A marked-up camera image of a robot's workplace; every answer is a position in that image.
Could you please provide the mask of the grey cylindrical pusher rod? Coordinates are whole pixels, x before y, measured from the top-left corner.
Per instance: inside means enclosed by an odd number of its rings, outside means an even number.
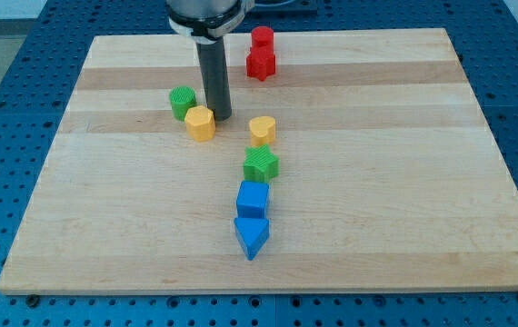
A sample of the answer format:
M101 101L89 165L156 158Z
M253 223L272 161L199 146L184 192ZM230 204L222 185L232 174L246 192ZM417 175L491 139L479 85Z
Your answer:
M214 112L216 121L225 121L232 115L232 104L224 50L224 39L196 46L206 104Z

